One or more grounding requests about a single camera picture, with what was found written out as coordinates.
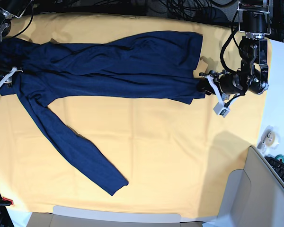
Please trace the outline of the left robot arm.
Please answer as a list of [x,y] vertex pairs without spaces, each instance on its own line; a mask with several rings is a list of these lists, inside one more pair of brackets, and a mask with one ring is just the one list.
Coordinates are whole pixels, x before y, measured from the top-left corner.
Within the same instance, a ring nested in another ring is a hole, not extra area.
[[[243,96],[250,91],[256,95],[268,89],[268,40],[266,35],[271,33],[270,2],[267,0],[239,0],[236,16],[238,25],[231,31],[220,52],[222,72],[210,71],[200,73],[197,89],[207,95],[216,95],[222,100],[228,99],[228,107],[234,97]],[[230,69],[224,60],[224,53],[231,41],[235,41],[235,34],[242,32],[245,35],[240,43],[236,44],[241,57],[240,68]]]

